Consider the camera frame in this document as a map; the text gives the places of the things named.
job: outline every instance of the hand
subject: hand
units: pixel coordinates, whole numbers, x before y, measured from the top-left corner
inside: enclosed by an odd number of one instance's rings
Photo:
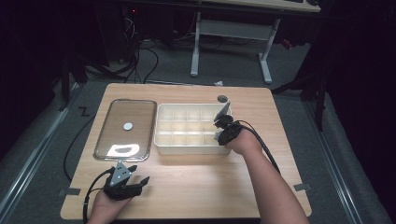
[[[132,200],[132,198],[122,201],[115,201],[100,190],[93,202],[91,217],[88,220],[89,224],[110,223],[117,218],[120,211]]]
[[[246,156],[247,153],[262,153],[262,145],[260,145],[259,140],[256,136],[246,129],[242,129],[241,133],[227,145],[226,148],[232,149],[236,153]]]

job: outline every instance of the wooden table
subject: wooden table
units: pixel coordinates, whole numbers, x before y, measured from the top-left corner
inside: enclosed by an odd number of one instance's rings
[[[106,88],[87,143],[81,154],[70,188],[81,189],[79,195],[67,195],[61,211],[62,218],[82,219],[82,205],[92,181],[115,161],[97,161],[93,150],[104,123],[110,103],[115,99],[152,100],[157,104],[215,104],[225,95],[231,102],[235,119],[249,122],[271,150],[290,188],[311,214],[303,190],[294,185],[302,183],[292,156],[288,139],[271,92],[265,88],[204,87],[110,84]],[[149,158],[137,164],[133,182],[150,176],[142,195],[134,198],[119,215],[119,219],[166,218],[234,218],[259,217],[248,169],[243,158],[229,155],[168,155],[158,153],[154,143]],[[96,187],[102,187],[102,177]],[[91,211],[95,192],[91,195]]]

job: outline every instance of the forearm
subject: forearm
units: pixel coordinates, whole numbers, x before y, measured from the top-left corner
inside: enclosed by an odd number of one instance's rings
[[[289,185],[271,162],[258,151],[244,156],[262,222],[309,223]]]

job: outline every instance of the white plastic bin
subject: white plastic bin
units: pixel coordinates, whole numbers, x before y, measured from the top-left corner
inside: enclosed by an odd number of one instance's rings
[[[158,106],[154,144],[162,155],[229,154],[214,139],[220,131],[213,119],[225,104],[162,104]]]

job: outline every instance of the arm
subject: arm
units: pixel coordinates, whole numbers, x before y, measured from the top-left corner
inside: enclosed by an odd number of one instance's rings
[[[264,156],[251,132],[243,129],[226,147],[242,155],[247,164],[263,223],[309,223],[289,185]]]
[[[93,202],[91,217],[88,224],[108,224],[119,215],[120,211],[132,200],[132,198],[122,201],[114,201],[100,190]]]

